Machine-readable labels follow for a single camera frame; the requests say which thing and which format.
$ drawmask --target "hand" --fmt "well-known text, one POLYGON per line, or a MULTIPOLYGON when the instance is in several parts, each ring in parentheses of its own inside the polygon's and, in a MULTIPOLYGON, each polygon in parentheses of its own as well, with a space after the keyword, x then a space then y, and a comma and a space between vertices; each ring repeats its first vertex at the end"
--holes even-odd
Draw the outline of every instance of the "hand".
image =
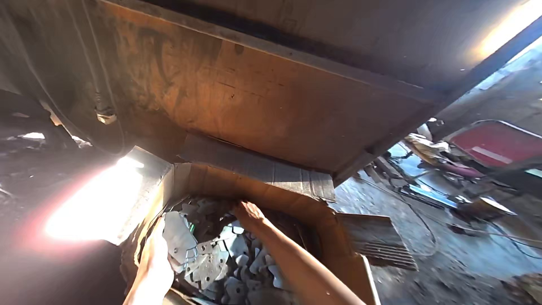
POLYGON ((161 282, 169 282, 169 285, 171 285, 173 282, 173 270, 168 260, 167 243, 162 236, 164 226, 164 218, 160 217, 151 235, 145 242, 143 252, 141 253, 138 275, 141 270, 142 272, 146 272, 147 276, 159 277, 161 282))
POLYGON ((139 269, 125 305, 162 304, 173 283, 174 273, 168 260, 167 243, 162 237, 164 225, 164 219, 159 218, 145 242, 139 269))
POLYGON ((234 207, 234 215, 243 228, 252 233, 255 233, 261 225, 269 223, 269 220, 263 215, 262 211, 252 202, 239 202, 234 207))

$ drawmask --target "dirty floor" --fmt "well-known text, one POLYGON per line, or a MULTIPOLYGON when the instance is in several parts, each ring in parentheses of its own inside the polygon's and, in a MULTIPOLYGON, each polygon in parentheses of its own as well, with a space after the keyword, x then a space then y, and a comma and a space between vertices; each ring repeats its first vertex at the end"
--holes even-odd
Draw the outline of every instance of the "dirty floor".
MULTIPOLYGON (((88 165, 93 158, 87 156, 88 165)), ((80 157, 29 150, 18 155, 20 166, 16 167, 19 170, 8 170, 7 165, 15 166, 15 163, 6 157, 0 158, 5 170, 0 183, 17 197, 5 203, 0 213, 2 228, 12 232, 3 236, 0 251, 0 271, 4 275, 0 295, 9 303, 115 304, 124 297, 125 286, 118 272, 120 252, 116 247, 107 242, 89 244, 68 249, 75 254, 66 257, 65 253, 51 255, 28 249, 24 246, 25 240, 16 234, 27 227, 26 219, 38 212, 44 198, 55 193, 78 168, 80 170, 83 164, 76 161, 81 160, 80 157)), ((387 193, 384 184, 379 184, 382 188, 379 189, 369 182, 374 183, 363 172, 359 177, 348 179, 336 189, 337 203, 333 208, 346 213, 390 216, 420 269, 406 271, 373 266, 382 304, 521 304, 505 292, 501 281, 509 281, 515 275, 542 272, 542 260, 527 257, 509 239, 455 234, 433 220, 466 225, 449 212, 402 198, 412 205, 414 209, 411 209, 400 197, 387 193)), ((532 218, 542 214, 537 213, 538 206, 542 205, 534 202, 527 211, 515 211, 520 215, 530 214, 532 218)), ((540 225, 532 221, 530 227, 540 225)), ((542 254, 521 247, 530 255, 542 254)))
MULTIPOLYGON (((372 266, 382 304, 522 304, 503 290, 501 281, 542 272, 542 260, 527 257, 506 237, 453 233, 435 220, 467 224, 445 210, 403 197, 421 211, 417 216, 401 197, 387 193, 383 183, 378 189, 369 182, 374 183, 364 172, 359 178, 348 179, 336 189, 333 208, 344 213, 390 216, 420 269, 372 266)), ((497 233, 493 228, 485 230, 497 233)), ((539 256, 531 248, 521 247, 539 256)))

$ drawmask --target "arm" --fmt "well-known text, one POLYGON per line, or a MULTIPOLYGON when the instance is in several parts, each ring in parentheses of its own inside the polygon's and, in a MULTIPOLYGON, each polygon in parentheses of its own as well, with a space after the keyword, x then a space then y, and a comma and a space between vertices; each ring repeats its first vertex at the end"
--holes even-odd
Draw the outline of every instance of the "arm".
POLYGON ((241 225, 262 240, 304 304, 364 305, 324 265, 267 220, 255 204, 242 202, 234 212, 241 225))
POLYGON ((164 219, 160 218, 145 243, 132 289, 124 305, 159 305, 173 283, 173 270, 167 259, 167 243, 162 237, 164 219))

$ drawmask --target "electrical cable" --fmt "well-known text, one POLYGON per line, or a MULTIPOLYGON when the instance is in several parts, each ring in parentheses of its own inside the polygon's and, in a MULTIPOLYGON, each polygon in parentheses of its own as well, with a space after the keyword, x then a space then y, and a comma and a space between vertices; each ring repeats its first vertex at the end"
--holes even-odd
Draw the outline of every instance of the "electrical cable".
MULTIPOLYGON (((36 67, 32 63, 32 60, 30 59, 30 56, 28 55, 26 47, 24 46, 24 42, 23 42, 21 33, 19 33, 19 31, 18 31, 17 27, 15 26, 13 20, 11 19, 12 17, 7 12, 5 12, 5 9, 3 9, 3 14, 6 16, 6 19, 9 21, 9 23, 11 24, 11 26, 14 29, 14 32, 16 33, 16 36, 17 36, 17 38, 19 40, 19 43, 20 43, 20 50, 21 50, 21 54, 23 56, 23 59, 25 60, 26 64, 28 65, 28 68, 29 68, 30 72, 36 78, 36 81, 40 85, 41 89, 43 90, 43 92, 45 93, 45 95, 47 96, 47 98, 49 99, 51 104, 58 110, 58 113, 64 118, 64 120, 66 122, 68 122, 75 129, 75 131, 77 131, 78 133, 80 133, 81 135, 86 137, 87 139, 91 139, 91 137, 89 137, 89 135, 86 132, 82 131, 79 127, 77 127, 77 125, 75 125, 73 123, 73 121, 70 120, 68 118, 68 116, 66 116, 64 114, 64 112, 62 112, 61 108, 58 106, 58 104, 55 102, 54 98, 51 96, 51 94, 47 90, 43 80, 41 79, 41 77, 39 76, 39 74, 38 74, 38 72, 36 70, 36 67)), ((119 152, 110 152, 109 150, 104 149, 104 148, 100 147, 99 145, 96 145, 95 143, 92 143, 93 146, 95 146, 98 150, 100 150, 100 151, 102 151, 102 152, 104 152, 106 154, 110 154, 110 155, 113 155, 113 156, 121 155, 124 152, 124 144, 125 144, 124 141, 125 141, 125 139, 124 139, 124 132, 122 131, 122 125, 120 124, 120 120, 119 120, 119 127, 120 127, 120 130, 121 130, 121 139, 122 139, 122 146, 121 146, 121 150, 119 152)))
POLYGON ((412 212, 414 213, 414 215, 416 215, 416 216, 421 220, 421 222, 423 223, 423 225, 424 225, 424 226, 426 227, 426 229, 429 231, 429 233, 431 234, 431 241, 433 242, 433 245, 434 245, 433 250, 432 250, 430 253, 420 253, 420 252, 415 253, 415 252, 412 252, 412 254, 417 255, 417 256, 430 257, 430 256, 435 255, 435 254, 438 252, 438 242, 437 242, 437 239, 436 239, 436 237, 435 237, 435 234, 433 233, 433 231, 431 230, 431 228, 429 227, 429 225, 425 222, 425 220, 418 214, 418 211, 416 211, 416 210, 415 210, 408 202, 406 202, 406 200, 404 200, 404 198, 402 198, 402 197, 401 197, 401 198, 396 197, 396 194, 390 193, 390 192, 388 192, 387 190, 381 188, 380 186, 378 186, 378 185, 376 185, 376 184, 374 184, 374 183, 372 183, 372 182, 370 182, 370 181, 367 181, 367 180, 365 180, 365 179, 363 179, 363 178, 361 178, 361 177, 358 178, 358 179, 360 179, 360 180, 362 180, 362 181, 365 181, 365 182, 369 183, 369 184, 372 185, 373 187, 376 187, 376 188, 382 190, 383 192, 388 193, 389 195, 393 196, 394 198, 399 199, 400 201, 402 201, 403 203, 405 203, 406 205, 408 205, 408 206, 410 207, 410 209, 412 210, 412 212))
POLYGON ((519 242, 519 241, 517 241, 517 240, 514 240, 514 239, 512 239, 512 237, 507 236, 507 235, 506 235, 506 232, 505 232, 500 226, 498 226, 497 224, 494 224, 494 223, 490 223, 490 224, 492 224, 492 225, 495 227, 495 229, 497 229, 499 232, 501 232, 503 236, 505 236, 506 238, 508 238, 509 240, 511 240, 511 241, 513 242, 514 246, 516 247, 516 249, 518 249, 519 252, 521 252, 521 253, 523 253, 524 255, 529 256, 529 257, 531 257, 531 258, 542 259, 542 257, 539 257, 539 256, 533 256, 533 255, 530 255, 530 254, 528 254, 528 253, 525 253, 525 251, 523 251, 523 249, 522 249, 520 246, 518 246, 517 244, 521 244, 521 245, 524 245, 524 246, 533 247, 533 248, 541 249, 541 250, 542 250, 542 248, 536 247, 536 246, 531 246, 531 245, 528 245, 528 244, 519 242))
POLYGON ((368 183, 368 184, 370 184, 370 185, 373 186, 373 187, 376 187, 376 188, 382 190, 383 192, 388 193, 389 195, 393 196, 394 198, 399 199, 400 201, 402 201, 403 203, 405 203, 406 205, 408 205, 408 206, 412 209, 413 212, 414 212, 414 210, 417 210, 420 214, 425 215, 427 218, 433 220, 434 222, 436 222, 436 223, 438 223, 438 224, 440 224, 440 225, 442 225, 442 226, 445 226, 445 227, 448 227, 448 226, 454 226, 454 227, 460 228, 460 229, 465 230, 465 231, 472 231, 472 232, 484 233, 484 234, 487 234, 487 235, 495 235, 495 236, 506 237, 506 238, 510 239, 510 240, 514 243, 514 246, 515 246, 522 254, 524 254, 524 255, 526 255, 526 256, 529 256, 529 257, 532 257, 532 258, 535 258, 535 259, 542 259, 542 257, 535 257, 535 256, 533 256, 533 255, 529 255, 528 253, 525 253, 525 252, 524 252, 524 251, 523 251, 516 243, 519 243, 519 244, 521 244, 521 245, 525 245, 525 246, 528 246, 528 247, 536 248, 536 249, 541 249, 541 250, 542 250, 542 247, 537 247, 537 246, 525 244, 525 243, 519 242, 519 241, 517 241, 517 240, 514 240, 514 238, 515 238, 515 239, 526 240, 526 241, 529 241, 529 242, 536 242, 536 243, 542 243, 542 240, 536 240, 536 239, 530 239, 530 238, 523 238, 523 237, 517 237, 517 236, 511 236, 511 235, 508 235, 508 234, 506 234, 506 232, 504 232, 504 230, 503 230, 502 228, 500 228, 497 224, 490 223, 490 222, 488 222, 488 221, 487 221, 487 222, 488 222, 489 224, 495 226, 495 227, 497 228, 497 230, 501 232, 501 234, 499 234, 499 233, 492 233, 492 232, 486 232, 486 231, 482 231, 482 230, 475 230, 475 229, 472 229, 472 228, 465 228, 465 227, 462 227, 462 226, 459 226, 459 225, 450 224, 450 223, 447 223, 447 222, 445 222, 445 221, 442 221, 442 220, 439 220, 439 219, 435 219, 434 217, 432 217, 432 216, 428 215, 427 213, 423 212, 422 210, 413 207, 411 204, 409 204, 408 202, 406 202, 406 201, 402 198, 402 195, 401 195, 401 198, 399 198, 399 197, 396 196, 396 194, 391 193, 391 192, 389 192, 388 190, 385 190, 384 188, 382 188, 382 187, 380 187, 380 186, 378 186, 378 185, 376 185, 376 184, 374 184, 374 183, 372 183, 372 182, 370 182, 370 181, 367 181, 367 180, 362 179, 362 178, 359 178, 359 179, 362 180, 362 181, 364 181, 364 182, 366 182, 366 183, 368 183))

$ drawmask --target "red metal panel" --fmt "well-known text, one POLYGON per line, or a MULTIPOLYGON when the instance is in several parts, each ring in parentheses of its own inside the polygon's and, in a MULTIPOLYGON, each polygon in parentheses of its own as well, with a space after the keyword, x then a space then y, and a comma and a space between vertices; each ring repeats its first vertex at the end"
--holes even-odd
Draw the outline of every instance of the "red metal panel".
POLYGON ((542 137, 498 120, 482 120, 449 136, 449 142, 486 167, 542 156, 542 137))

